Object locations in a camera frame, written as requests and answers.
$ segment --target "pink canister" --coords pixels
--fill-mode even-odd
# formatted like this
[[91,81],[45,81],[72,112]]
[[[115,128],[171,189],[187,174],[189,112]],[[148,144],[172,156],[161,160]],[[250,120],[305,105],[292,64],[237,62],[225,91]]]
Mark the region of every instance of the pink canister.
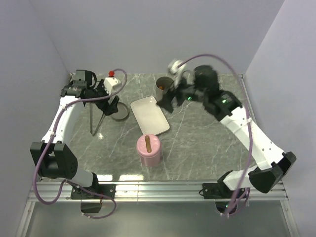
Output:
[[161,143],[157,136],[145,134],[136,144],[142,165],[152,167],[159,164],[161,159]]

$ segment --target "red knob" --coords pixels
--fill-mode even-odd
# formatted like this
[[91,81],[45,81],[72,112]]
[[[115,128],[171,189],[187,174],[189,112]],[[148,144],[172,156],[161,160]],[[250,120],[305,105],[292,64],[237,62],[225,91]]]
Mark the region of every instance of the red knob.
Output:
[[114,72],[113,71],[109,71],[109,77],[114,77]]

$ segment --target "brown handle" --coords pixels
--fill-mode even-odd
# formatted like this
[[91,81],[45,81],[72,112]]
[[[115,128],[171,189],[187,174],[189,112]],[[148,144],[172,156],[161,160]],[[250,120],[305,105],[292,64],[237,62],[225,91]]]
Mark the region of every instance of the brown handle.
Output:
[[149,136],[145,136],[145,142],[146,142],[146,149],[147,149],[147,152],[150,153],[152,152],[152,146],[150,145],[150,138]]

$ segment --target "marble tabletop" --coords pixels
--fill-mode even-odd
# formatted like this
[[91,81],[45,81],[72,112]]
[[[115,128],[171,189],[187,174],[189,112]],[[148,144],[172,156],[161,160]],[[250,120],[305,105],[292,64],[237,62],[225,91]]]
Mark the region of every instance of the marble tabletop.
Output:
[[[162,76],[166,74],[128,75],[125,88],[118,94],[120,101],[130,109],[131,102],[155,96],[155,81]],[[241,87],[232,75],[220,75],[220,83],[224,90],[242,98]],[[95,105],[92,107],[95,128],[102,114]],[[197,102],[186,101],[172,114],[163,111],[170,130],[159,135],[163,160],[150,168],[141,165],[136,151],[142,132],[131,109],[124,121],[105,117],[94,137],[90,134],[89,112],[86,105],[69,147],[81,168],[105,180],[213,180],[228,170],[243,169],[248,156],[241,142]]]

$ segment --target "gray wall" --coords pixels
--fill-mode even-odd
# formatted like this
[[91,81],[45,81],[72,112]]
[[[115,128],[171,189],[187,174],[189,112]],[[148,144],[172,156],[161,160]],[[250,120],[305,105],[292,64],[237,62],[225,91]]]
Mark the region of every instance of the gray wall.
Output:
[[31,187],[30,145],[58,107],[68,73],[28,1],[0,1],[0,236],[11,237]]
[[[68,71],[165,72],[223,56],[245,73],[284,0],[31,0]],[[195,65],[205,63],[196,60]],[[226,72],[221,64],[216,69]]]
[[285,0],[246,73],[259,125],[297,156],[284,183],[303,237],[316,236],[315,9]]

